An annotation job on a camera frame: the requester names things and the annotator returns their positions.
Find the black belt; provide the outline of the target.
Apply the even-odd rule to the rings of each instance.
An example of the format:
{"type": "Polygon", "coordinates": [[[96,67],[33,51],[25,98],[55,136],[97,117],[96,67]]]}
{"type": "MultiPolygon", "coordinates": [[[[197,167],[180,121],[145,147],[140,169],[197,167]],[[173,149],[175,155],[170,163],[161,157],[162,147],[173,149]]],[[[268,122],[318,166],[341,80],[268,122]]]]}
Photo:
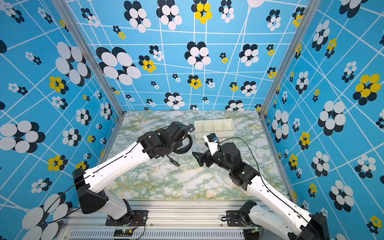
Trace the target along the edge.
{"type": "Polygon", "coordinates": [[[176,154],[185,154],[187,153],[193,145],[193,139],[190,134],[185,134],[185,136],[178,141],[174,147],[173,147],[173,152],[176,154]],[[188,144],[184,146],[184,140],[188,140],[188,144]]]}

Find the white compartment storage tray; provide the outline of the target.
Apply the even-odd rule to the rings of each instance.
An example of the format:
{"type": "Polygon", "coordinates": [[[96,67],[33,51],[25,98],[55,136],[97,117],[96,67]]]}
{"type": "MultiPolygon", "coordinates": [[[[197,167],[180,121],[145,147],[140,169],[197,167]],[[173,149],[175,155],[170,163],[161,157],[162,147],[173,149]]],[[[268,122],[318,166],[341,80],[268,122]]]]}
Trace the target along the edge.
{"type": "Polygon", "coordinates": [[[233,137],[236,131],[233,119],[194,121],[194,127],[196,139],[203,139],[211,133],[218,138],[233,137]]]}

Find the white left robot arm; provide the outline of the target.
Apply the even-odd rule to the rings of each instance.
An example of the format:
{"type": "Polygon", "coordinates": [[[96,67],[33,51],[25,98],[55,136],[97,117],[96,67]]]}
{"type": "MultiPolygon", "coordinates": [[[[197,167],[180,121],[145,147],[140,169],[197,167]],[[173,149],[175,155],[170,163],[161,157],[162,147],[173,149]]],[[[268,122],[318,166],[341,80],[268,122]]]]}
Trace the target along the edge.
{"type": "Polygon", "coordinates": [[[193,144],[194,125],[172,122],[169,126],[147,132],[125,150],[106,162],[87,170],[73,171],[80,209],[83,214],[100,212],[117,226],[127,226],[134,213],[125,199],[105,189],[107,185],[136,166],[169,154],[185,154],[193,144]]]}

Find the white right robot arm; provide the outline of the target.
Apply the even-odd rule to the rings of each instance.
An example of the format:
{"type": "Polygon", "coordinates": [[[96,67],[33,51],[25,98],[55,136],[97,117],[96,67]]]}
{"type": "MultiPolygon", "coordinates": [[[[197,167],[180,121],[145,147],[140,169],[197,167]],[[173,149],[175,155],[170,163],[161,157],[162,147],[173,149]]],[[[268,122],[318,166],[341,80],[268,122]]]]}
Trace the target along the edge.
{"type": "Polygon", "coordinates": [[[257,203],[247,201],[240,208],[246,226],[260,225],[284,240],[328,240],[330,233],[326,218],[294,204],[273,188],[261,173],[243,162],[240,150],[234,143],[207,143],[205,153],[194,152],[201,167],[215,164],[229,171],[232,182],[266,204],[272,212],[257,203]]]}

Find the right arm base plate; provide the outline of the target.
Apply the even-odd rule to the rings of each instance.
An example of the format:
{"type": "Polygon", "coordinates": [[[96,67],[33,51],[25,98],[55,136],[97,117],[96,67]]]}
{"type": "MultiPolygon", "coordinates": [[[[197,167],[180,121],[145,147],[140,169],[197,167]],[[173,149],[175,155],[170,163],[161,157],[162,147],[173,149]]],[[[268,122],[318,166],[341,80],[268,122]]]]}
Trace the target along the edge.
{"type": "Polygon", "coordinates": [[[240,211],[227,210],[226,215],[222,217],[222,221],[226,222],[228,227],[255,227],[251,221],[246,221],[242,217],[240,211]]]}

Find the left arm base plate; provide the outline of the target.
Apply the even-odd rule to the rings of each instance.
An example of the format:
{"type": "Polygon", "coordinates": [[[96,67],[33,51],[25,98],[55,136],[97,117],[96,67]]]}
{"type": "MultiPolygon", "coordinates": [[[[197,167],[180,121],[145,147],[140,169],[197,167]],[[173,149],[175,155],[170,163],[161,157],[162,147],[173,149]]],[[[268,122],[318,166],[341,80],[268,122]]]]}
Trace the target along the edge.
{"type": "Polygon", "coordinates": [[[106,226],[133,226],[141,227],[145,226],[148,220],[149,211],[147,210],[133,210],[128,212],[119,220],[114,220],[112,217],[108,216],[105,225],[106,226]]]}

